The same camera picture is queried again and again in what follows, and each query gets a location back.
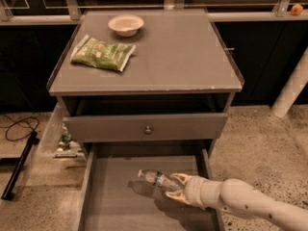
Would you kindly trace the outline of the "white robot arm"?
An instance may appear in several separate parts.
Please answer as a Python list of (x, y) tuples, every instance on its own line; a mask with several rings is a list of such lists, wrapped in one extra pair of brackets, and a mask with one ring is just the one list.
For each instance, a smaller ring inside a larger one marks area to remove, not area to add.
[(239, 218), (262, 218), (284, 231), (308, 231), (308, 211), (275, 200), (245, 181), (209, 180), (200, 176), (173, 173), (171, 178), (184, 185), (183, 190), (166, 196), (201, 209), (213, 208)]

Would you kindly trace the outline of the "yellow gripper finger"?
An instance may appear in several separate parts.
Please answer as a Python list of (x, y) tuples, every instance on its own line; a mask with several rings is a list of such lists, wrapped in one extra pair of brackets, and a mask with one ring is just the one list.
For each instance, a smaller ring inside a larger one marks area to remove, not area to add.
[(170, 178), (175, 181), (179, 186), (184, 187), (193, 178), (191, 175), (185, 173), (172, 173)]
[(165, 195), (175, 201), (190, 205), (190, 202), (187, 200), (183, 190), (178, 190), (175, 192), (166, 191)]

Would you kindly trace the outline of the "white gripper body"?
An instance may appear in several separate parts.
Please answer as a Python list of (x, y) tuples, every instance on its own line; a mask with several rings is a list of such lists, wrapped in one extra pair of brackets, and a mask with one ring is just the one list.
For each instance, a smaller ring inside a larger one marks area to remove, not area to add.
[(200, 176), (189, 176), (185, 183), (184, 196), (185, 203), (202, 210), (206, 209), (201, 199), (201, 189), (207, 179)]

